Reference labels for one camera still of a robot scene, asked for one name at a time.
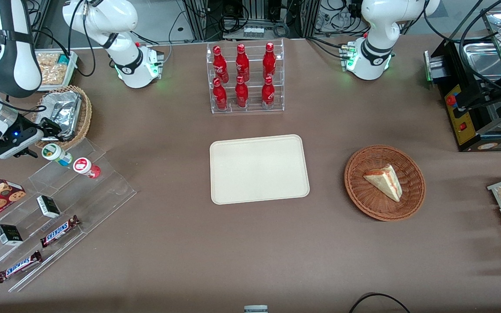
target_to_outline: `brown wicker basket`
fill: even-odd
[[[84,137],[86,137],[86,134],[90,129],[90,119],[92,118],[92,103],[90,103],[90,99],[88,99],[86,93],[84,93],[82,89],[76,86],[67,86],[55,89],[53,91],[50,91],[49,93],[64,93],[66,91],[75,91],[76,93],[80,93],[80,95],[82,96],[82,103],[80,105],[80,112],[78,113],[78,122],[75,129],[75,137],[73,137],[73,139],[69,141],[51,141],[51,143],[57,144],[64,150],[73,147],[74,145],[79,143],[82,139],[84,139]],[[42,99],[38,101],[38,105],[42,104]],[[32,114],[30,120],[31,121],[36,120],[36,113]],[[48,141],[39,140],[36,141],[36,146],[41,149],[44,147],[44,145],[47,145],[48,143],[49,143]]]
[[[395,202],[364,177],[371,169],[391,164],[401,184],[403,194]],[[405,153],[387,145],[372,145],[352,155],[344,173],[345,188],[351,200],[362,212],[378,220],[405,220],[423,205],[426,185],[423,173]]]

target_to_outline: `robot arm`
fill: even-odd
[[[349,55],[347,70],[364,80],[380,77],[400,36],[397,22],[415,20],[423,10],[429,16],[439,4],[440,0],[364,0],[361,12],[371,29],[366,39],[350,42],[356,51]]]
[[[145,87],[161,76],[157,52],[138,47],[129,32],[138,24],[137,10],[127,0],[72,0],[63,6],[63,18],[106,49],[128,87]]]
[[[32,95],[42,74],[22,0],[0,0],[0,42],[0,93],[20,98]],[[28,146],[42,138],[44,131],[2,103],[0,98],[0,158],[33,154]]]

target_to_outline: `clear acrylic shelf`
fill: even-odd
[[[262,86],[264,86],[264,77],[262,76],[262,59],[266,52],[266,43],[274,44],[274,54],[276,55],[276,73],[273,78],[273,86],[276,88],[274,96],[274,105],[272,109],[264,109],[262,107]],[[237,44],[244,43],[245,51],[250,62],[250,80],[246,83],[249,89],[249,104],[245,109],[237,105],[237,97],[235,95],[235,85],[237,77],[237,68],[235,67],[235,59],[237,58]],[[214,46],[221,47],[221,54],[227,61],[227,73],[229,74],[228,83],[223,84],[227,92],[227,110],[220,111],[215,105],[214,93],[212,92],[214,85],[212,80],[215,77],[214,72],[214,53],[211,49]],[[218,42],[207,44],[207,75],[208,88],[210,89],[210,106],[212,113],[260,113],[260,112],[279,112],[285,109],[285,79],[284,79],[284,41],[239,41],[239,42]]]
[[[113,169],[104,152],[88,139],[67,151],[73,158],[89,158],[102,172],[92,180],[56,162],[49,162],[22,184],[28,192],[27,196],[19,204],[8,208],[8,212],[0,214],[0,224],[15,225],[24,242],[19,246],[5,246],[0,242],[0,271],[12,267],[36,250],[40,250],[43,262],[13,275],[0,284],[3,289],[20,291],[137,193]],[[54,199],[61,216],[52,219],[42,214],[36,201],[41,194]],[[40,239],[74,215],[81,223],[42,248]]]

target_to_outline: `red knob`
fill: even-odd
[[[455,99],[454,95],[448,96],[446,98],[446,104],[449,105],[450,107],[453,107],[457,103],[457,100]]]

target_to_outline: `brown table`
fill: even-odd
[[[457,152],[425,81],[423,51],[439,42],[404,36],[369,82],[286,40],[286,111],[243,117],[210,113],[204,44],[175,46],[163,79],[141,90],[97,51],[95,75],[76,81],[94,106],[88,137],[140,192],[26,289],[0,292],[0,311],[237,313],[264,303],[335,313],[370,291],[413,312],[501,311],[501,216],[485,189],[501,181],[501,153]],[[304,142],[307,197],[212,203],[211,143],[288,133]],[[347,159],[372,144],[405,151],[424,172],[426,201],[409,220],[373,220],[344,190]],[[44,164],[0,160],[0,178],[21,182]]]

